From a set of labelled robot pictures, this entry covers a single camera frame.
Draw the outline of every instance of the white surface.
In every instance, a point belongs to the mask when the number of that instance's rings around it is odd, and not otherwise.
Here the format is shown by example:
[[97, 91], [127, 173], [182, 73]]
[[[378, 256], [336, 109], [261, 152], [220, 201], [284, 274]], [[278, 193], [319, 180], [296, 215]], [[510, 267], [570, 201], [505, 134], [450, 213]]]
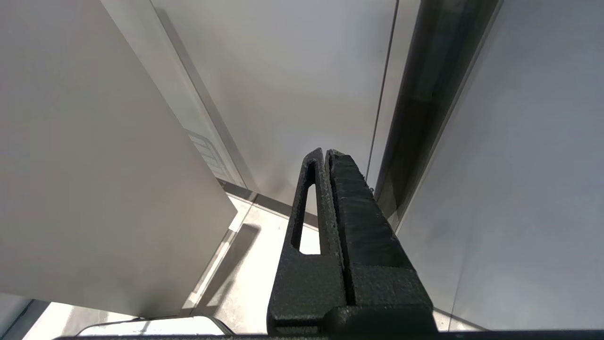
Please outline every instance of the white surface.
[[0, 290], [175, 315], [235, 215], [98, 1], [0, 4]]
[[[277, 273], [277, 265], [283, 247], [283, 239], [288, 219], [254, 205], [243, 221], [246, 230], [257, 233], [248, 250], [238, 249], [237, 240], [229, 250], [242, 253], [233, 271], [219, 289], [208, 292], [206, 306], [214, 309], [213, 316], [223, 321], [237, 334], [266, 334], [266, 309], [271, 296], [272, 285]], [[300, 251], [302, 253], [320, 253], [318, 232], [305, 226]], [[204, 312], [201, 306], [194, 313]]]
[[217, 151], [219, 158], [217, 165], [221, 171], [216, 171], [214, 174], [245, 187], [151, 2], [149, 0], [101, 0], [101, 2], [182, 126], [204, 136]]
[[457, 319], [451, 319], [451, 322], [449, 324], [449, 331], [450, 332], [477, 332], [480, 331], [480, 329], [471, 326], [463, 321], [459, 321]]
[[259, 193], [289, 205], [302, 159], [317, 147], [350, 154], [366, 171], [395, 3], [153, 1]]
[[399, 232], [436, 307], [487, 329], [602, 328], [603, 15], [501, 7]]
[[23, 296], [0, 293], [0, 334], [6, 332], [30, 301]]
[[80, 336], [136, 336], [136, 335], [224, 335], [224, 332], [205, 316], [159, 319], [151, 321], [119, 322], [84, 329]]
[[436, 328], [439, 332], [447, 332], [449, 330], [449, 324], [451, 323], [451, 317], [443, 313], [433, 311], [432, 316], [436, 323]]
[[413, 38], [420, 3], [420, 0], [400, 0], [396, 10], [392, 43], [388, 56], [388, 67], [384, 79], [384, 90], [379, 105], [371, 159], [366, 178], [367, 184], [371, 188], [375, 188], [378, 182], [379, 171], [382, 167], [384, 151], [386, 150], [394, 110], [399, 98], [400, 86], [405, 71], [407, 55], [411, 48], [411, 38]]
[[53, 340], [59, 336], [75, 336], [91, 325], [132, 319], [134, 316], [52, 302], [23, 340]]
[[[248, 211], [252, 207], [252, 203], [231, 194], [227, 194], [227, 196], [231, 200], [231, 203], [237, 209], [237, 215], [235, 216], [235, 218], [233, 218], [233, 221], [231, 222], [231, 225], [229, 225], [228, 228], [230, 231], [237, 233], [241, 228], [243, 220], [248, 215]], [[199, 299], [201, 298], [202, 294], [210, 283], [212, 277], [216, 273], [216, 269], [218, 269], [222, 260], [224, 259], [224, 256], [228, 251], [230, 243], [232, 243], [232, 241], [233, 240], [230, 237], [225, 236], [225, 238], [222, 239], [222, 242], [220, 242], [220, 246], [214, 254], [214, 257], [212, 257], [210, 265], [205, 269], [205, 272], [199, 279], [199, 282], [195, 286], [195, 289], [193, 289], [191, 294], [189, 294], [189, 297], [187, 298], [185, 304], [182, 306], [185, 315], [188, 315], [187, 312], [190, 312], [190, 309], [195, 308], [195, 306], [197, 306], [197, 304], [199, 303]]]

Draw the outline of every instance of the white wall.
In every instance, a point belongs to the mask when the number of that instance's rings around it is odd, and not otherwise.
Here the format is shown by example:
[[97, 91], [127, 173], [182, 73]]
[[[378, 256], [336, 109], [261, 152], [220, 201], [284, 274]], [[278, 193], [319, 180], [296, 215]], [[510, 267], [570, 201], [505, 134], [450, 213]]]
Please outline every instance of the white wall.
[[604, 2], [506, 0], [398, 233], [436, 307], [603, 327]]
[[366, 173], [394, 0], [153, 4], [176, 28], [261, 194], [291, 204], [302, 159], [317, 147], [352, 155]]

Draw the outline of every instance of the textured black plastic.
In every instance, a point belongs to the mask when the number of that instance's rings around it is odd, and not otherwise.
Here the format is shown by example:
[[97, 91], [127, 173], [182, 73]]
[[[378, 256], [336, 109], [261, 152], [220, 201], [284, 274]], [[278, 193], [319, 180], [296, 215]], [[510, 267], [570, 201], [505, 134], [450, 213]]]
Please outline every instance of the textured black plastic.
[[[312, 184], [321, 255], [302, 255], [297, 249]], [[269, 335], [437, 331], [428, 294], [348, 155], [330, 150], [323, 162], [317, 149], [304, 158], [267, 329]]]
[[[317, 194], [321, 255], [298, 251], [306, 196], [312, 184]], [[323, 152], [316, 149], [302, 162], [266, 315], [269, 335], [318, 333], [323, 316], [335, 306], [346, 305], [341, 264], [329, 179]]]

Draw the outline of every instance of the gray wall panel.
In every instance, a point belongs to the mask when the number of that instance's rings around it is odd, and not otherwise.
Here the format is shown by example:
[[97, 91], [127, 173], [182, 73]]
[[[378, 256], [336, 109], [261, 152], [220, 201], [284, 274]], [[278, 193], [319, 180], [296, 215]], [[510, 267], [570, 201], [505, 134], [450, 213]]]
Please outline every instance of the gray wall panel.
[[603, 16], [503, 4], [399, 232], [437, 307], [488, 329], [604, 327]]

